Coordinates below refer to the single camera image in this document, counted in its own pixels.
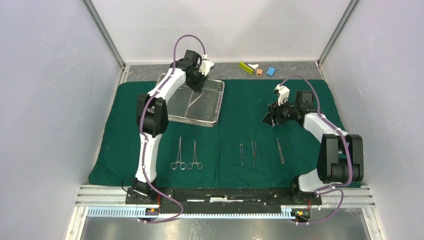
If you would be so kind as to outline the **steel forceps with ring handles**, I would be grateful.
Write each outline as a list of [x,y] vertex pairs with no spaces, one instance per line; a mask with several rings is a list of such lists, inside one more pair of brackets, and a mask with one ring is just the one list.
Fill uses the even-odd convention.
[[182,137],[179,137],[178,141],[178,150],[177,150],[177,158],[174,162],[170,164],[172,170],[180,169],[185,170],[187,168],[187,164],[182,160]]

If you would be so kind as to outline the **pointed steel tweezers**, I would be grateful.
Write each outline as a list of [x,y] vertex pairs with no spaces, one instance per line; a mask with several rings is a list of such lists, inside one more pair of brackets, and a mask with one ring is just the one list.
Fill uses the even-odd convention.
[[256,167],[257,142],[253,139],[251,140],[251,146],[252,146],[253,166]]

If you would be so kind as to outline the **green surgical cloth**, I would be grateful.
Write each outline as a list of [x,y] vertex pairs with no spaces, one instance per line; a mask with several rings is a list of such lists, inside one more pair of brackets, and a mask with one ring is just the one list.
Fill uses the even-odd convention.
[[[217,125],[203,127],[170,122],[160,140],[156,161],[156,185],[175,188],[285,188],[293,177],[317,166],[319,141],[294,121],[270,126],[262,122],[268,105],[277,100],[273,90],[278,80],[230,79],[224,82],[223,101]],[[93,185],[128,186],[134,179],[140,157],[136,126],[137,97],[150,91],[153,82],[127,82],[117,88],[107,119],[97,161],[88,182]],[[177,168],[179,138],[182,161],[197,160],[202,169]],[[284,164],[277,146],[279,139]],[[256,141],[256,167],[252,140]],[[244,166],[240,143],[243,143]]]

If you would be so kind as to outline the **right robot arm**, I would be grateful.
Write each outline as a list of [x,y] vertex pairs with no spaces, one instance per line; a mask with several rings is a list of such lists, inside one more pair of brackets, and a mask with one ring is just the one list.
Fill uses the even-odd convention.
[[316,168],[295,176],[287,188],[271,189],[273,200],[293,205],[319,205],[324,194],[361,182],[364,177],[362,137],[349,134],[330,122],[321,112],[315,92],[298,90],[293,103],[289,102],[287,87],[277,86],[274,93],[278,99],[268,106],[262,121],[272,127],[295,121],[318,140],[320,148]]

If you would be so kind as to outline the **brown wooden cube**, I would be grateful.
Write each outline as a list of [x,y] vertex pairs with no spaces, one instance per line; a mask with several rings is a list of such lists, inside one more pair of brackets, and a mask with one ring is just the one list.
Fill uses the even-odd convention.
[[263,70],[258,68],[256,70],[256,73],[255,74],[256,74],[257,77],[262,77],[263,76]]

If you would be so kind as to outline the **metal mesh instrument tray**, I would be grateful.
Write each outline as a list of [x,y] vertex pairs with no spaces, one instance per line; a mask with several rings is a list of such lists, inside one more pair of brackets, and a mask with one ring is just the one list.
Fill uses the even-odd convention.
[[[186,85],[181,85],[166,103],[168,120],[201,127],[214,127],[219,119],[225,83],[221,80],[207,80],[201,92],[194,92]],[[191,107],[189,103],[200,94],[203,96]],[[203,121],[205,116],[211,122]]]

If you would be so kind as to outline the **blue small block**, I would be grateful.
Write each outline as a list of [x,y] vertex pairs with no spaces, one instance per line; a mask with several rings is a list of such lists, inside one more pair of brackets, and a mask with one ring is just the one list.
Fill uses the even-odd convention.
[[269,67],[266,74],[272,77],[275,74],[276,69],[274,67]]

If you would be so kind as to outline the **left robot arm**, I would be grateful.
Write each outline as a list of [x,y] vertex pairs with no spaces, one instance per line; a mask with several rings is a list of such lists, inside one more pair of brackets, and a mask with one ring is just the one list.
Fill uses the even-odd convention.
[[170,65],[166,75],[152,90],[137,97],[136,124],[139,128],[140,154],[130,190],[145,204],[153,203],[158,194],[154,181],[157,177],[160,140],[169,124],[167,103],[182,85],[187,85],[194,92],[201,92],[214,65],[207,54],[187,50],[183,58]]

